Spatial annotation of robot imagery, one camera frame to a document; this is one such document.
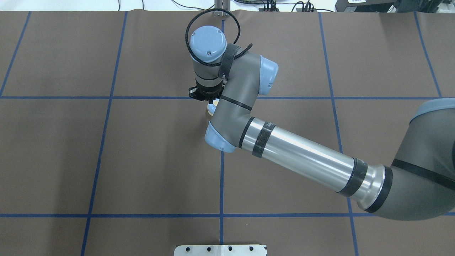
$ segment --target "robotic arm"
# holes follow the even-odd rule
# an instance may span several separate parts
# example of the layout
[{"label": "robotic arm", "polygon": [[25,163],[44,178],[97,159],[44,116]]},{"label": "robotic arm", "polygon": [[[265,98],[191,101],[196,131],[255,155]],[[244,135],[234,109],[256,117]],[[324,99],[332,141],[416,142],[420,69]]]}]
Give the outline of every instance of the robotic arm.
[{"label": "robotic arm", "polygon": [[251,116],[258,94],[272,87],[275,62],[248,51],[234,59],[242,50],[213,26],[195,30],[189,45],[197,85],[190,97],[220,99],[205,134],[210,146],[268,159],[388,219],[424,220],[455,207],[455,98],[424,103],[392,166],[370,165]]}]

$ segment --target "blue grid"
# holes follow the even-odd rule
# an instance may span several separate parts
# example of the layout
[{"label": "blue grid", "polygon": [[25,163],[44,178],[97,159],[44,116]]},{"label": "blue grid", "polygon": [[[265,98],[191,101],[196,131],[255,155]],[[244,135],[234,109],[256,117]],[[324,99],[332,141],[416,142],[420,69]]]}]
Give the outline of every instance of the blue grid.
[{"label": "blue grid", "polygon": [[[8,70],[5,74],[5,78],[3,80],[2,87],[0,88],[0,99],[109,99],[109,103],[108,103],[108,107],[107,107],[107,111],[106,111],[106,119],[104,122],[103,134],[102,134],[102,138],[101,138],[100,150],[99,150],[98,161],[97,161],[97,165],[96,165],[95,178],[93,181],[93,187],[92,187],[92,193],[91,193],[88,213],[87,214],[0,214],[0,218],[86,218],[86,228],[85,228],[83,244],[82,244],[82,249],[81,249],[81,256],[83,256],[85,254],[85,247],[86,247],[86,242],[88,239],[91,218],[219,218],[219,225],[220,225],[219,226],[219,229],[220,229],[219,240],[220,240],[220,244],[223,244],[224,243],[224,241],[223,241],[224,240],[223,239],[223,219],[224,218],[349,217],[350,224],[351,224],[354,252],[355,252],[356,256],[359,255],[356,233],[355,233],[354,217],[374,217],[375,215],[370,214],[370,213],[352,212],[351,201],[349,198],[347,198],[347,204],[348,204],[348,210],[349,210],[348,213],[225,214],[224,205],[223,205],[223,202],[224,202],[224,153],[223,152],[221,152],[221,155],[220,155],[220,213],[219,214],[93,214],[92,210],[93,210],[93,203],[94,203],[95,192],[96,192],[96,184],[98,181],[98,175],[99,175],[100,166],[101,166],[101,156],[102,156],[102,152],[103,152],[103,148],[104,148],[104,141],[106,138],[106,129],[107,129],[107,124],[108,124],[108,120],[109,120],[112,100],[114,100],[114,99],[181,99],[181,100],[183,100],[183,99],[191,99],[191,98],[190,97],[178,97],[178,96],[176,96],[176,97],[173,97],[173,96],[162,96],[162,97],[113,96],[115,82],[116,82],[116,75],[117,75],[117,70],[118,70],[118,64],[119,64],[120,54],[121,54],[121,46],[122,46],[123,37],[124,37],[124,33],[125,33],[128,12],[125,12],[125,16],[124,16],[124,20],[123,20],[123,26],[122,26],[120,43],[119,43],[119,48],[118,48],[118,53],[117,53],[116,65],[115,65],[114,75],[112,78],[111,93],[109,96],[93,96],[93,97],[90,97],[90,96],[3,96],[2,94],[5,89],[9,73],[13,67],[14,60],[15,60],[16,54],[18,52],[18,49],[20,47],[20,43],[22,41],[24,33],[26,31],[27,24],[30,20],[31,13],[32,12],[29,12],[27,15],[24,27],[23,27],[20,37],[18,39],[18,42],[17,42],[16,48],[14,50],[13,56],[11,58]],[[335,100],[344,100],[344,99],[348,99],[348,100],[431,100],[431,99],[435,99],[435,98],[442,98],[440,88],[439,88],[435,73],[433,71],[433,67],[431,65],[431,61],[428,56],[426,47],[425,47],[425,42],[422,37],[419,20],[418,20],[416,12],[414,12],[414,17],[415,17],[415,23],[416,23],[416,27],[417,27],[417,30],[419,33],[419,37],[420,37],[420,42],[422,44],[422,49],[424,51],[426,60],[428,62],[428,66],[429,66],[431,75],[433,77],[433,81],[435,83],[435,88],[438,92],[439,97],[337,97],[337,96],[334,96],[333,87],[332,87],[332,79],[331,79],[330,68],[329,68],[329,59],[328,59],[328,55],[327,55],[327,48],[326,48],[325,37],[324,37],[323,21],[322,21],[322,16],[320,13],[318,13],[318,16],[319,16],[318,18],[319,18],[319,25],[320,25],[320,31],[321,31],[321,40],[322,40],[323,50],[324,50],[327,78],[328,78],[329,89],[330,89],[330,97],[258,97],[259,100],[267,100],[267,99],[282,99],[282,100],[324,99],[324,100],[331,100],[333,114],[334,114],[335,127],[336,127],[336,132],[337,132],[337,139],[338,139],[338,144],[339,144],[339,151],[343,152],[343,146],[341,143],[341,136],[340,136],[339,124],[338,124],[338,117],[337,117],[337,113],[336,113]],[[222,31],[224,32],[224,20],[221,23],[221,28],[222,28]],[[445,216],[455,216],[455,212],[446,213]]]}]

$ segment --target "looped black cable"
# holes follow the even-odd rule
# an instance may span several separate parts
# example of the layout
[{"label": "looped black cable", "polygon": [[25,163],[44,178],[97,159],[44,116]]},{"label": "looped black cable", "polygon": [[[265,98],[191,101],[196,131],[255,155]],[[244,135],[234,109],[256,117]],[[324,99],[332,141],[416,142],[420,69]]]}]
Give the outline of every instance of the looped black cable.
[{"label": "looped black cable", "polygon": [[[221,9],[221,8],[213,8],[213,9],[208,9],[208,10],[205,10],[205,11],[202,11],[200,12],[198,15],[196,15],[191,21],[190,23],[188,23],[188,27],[187,27],[187,30],[185,31],[185,43],[187,44],[187,49],[188,51],[190,52],[190,55],[191,57],[193,57],[193,59],[195,59],[197,62],[205,65],[205,66],[208,66],[208,67],[216,67],[216,66],[220,66],[221,65],[221,62],[218,62],[218,63],[207,63],[207,62],[204,62],[202,61],[201,59],[199,59],[196,54],[194,54],[194,52],[191,50],[191,47],[190,47],[190,43],[188,42],[188,33],[190,31],[190,27],[191,25],[193,24],[193,22],[198,19],[200,16],[208,13],[208,12],[212,12],[212,11],[222,11],[226,14],[229,14],[235,21],[235,23],[237,24],[237,28],[238,28],[238,33],[237,33],[237,38],[235,39],[234,43],[235,44],[238,40],[238,38],[240,37],[240,23],[238,22],[237,18],[234,16],[234,14],[232,14],[230,11],[228,10],[225,10],[225,9]],[[253,46],[253,44],[249,44],[247,46],[247,48],[245,48],[245,50],[243,50],[242,52],[240,52],[239,54],[237,54],[235,57],[234,57],[234,60],[237,59],[237,58],[240,58],[242,57],[243,55],[245,55],[245,53],[247,53],[247,51]]]}]

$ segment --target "white bracket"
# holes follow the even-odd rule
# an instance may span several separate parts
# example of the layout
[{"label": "white bracket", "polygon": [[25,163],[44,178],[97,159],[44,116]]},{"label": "white bracket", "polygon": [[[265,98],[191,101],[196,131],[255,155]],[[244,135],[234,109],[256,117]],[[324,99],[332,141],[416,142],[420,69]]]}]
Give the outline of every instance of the white bracket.
[{"label": "white bracket", "polygon": [[177,246],[174,256],[267,256],[266,245]]},{"label": "white bracket", "polygon": [[[215,0],[215,8],[225,9],[227,11],[231,11],[231,1],[230,0]],[[228,14],[222,11],[214,11],[213,14],[215,16],[229,16]]]}]

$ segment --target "blue cap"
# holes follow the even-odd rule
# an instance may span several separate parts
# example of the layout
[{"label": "blue cap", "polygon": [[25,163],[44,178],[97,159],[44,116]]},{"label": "blue cap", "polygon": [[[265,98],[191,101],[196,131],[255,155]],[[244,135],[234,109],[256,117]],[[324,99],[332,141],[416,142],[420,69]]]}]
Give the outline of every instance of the blue cap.
[{"label": "blue cap", "polygon": [[443,98],[427,101],[423,103],[419,109],[417,109],[417,113],[411,119],[411,122],[414,118],[425,113],[448,108],[455,108],[455,98]]},{"label": "blue cap", "polygon": [[259,80],[259,94],[267,95],[272,89],[273,82],[278,73],[278,64],[262,57],[261,55],[261,69]]},{"label": "blue cap", "polygon": [[208,122],[207,131],[205,131],[205,142],[207,142],[210,146],[227,153],[234,152],[236,148],[225,140],[223,136],[215,130],[210,122]]},{"label": "blue cap", "polygon": [[190,38],[191,50],[204,62],[213,62],[221,57],[227,46],[226,37],[214,26],[202,26]]}]

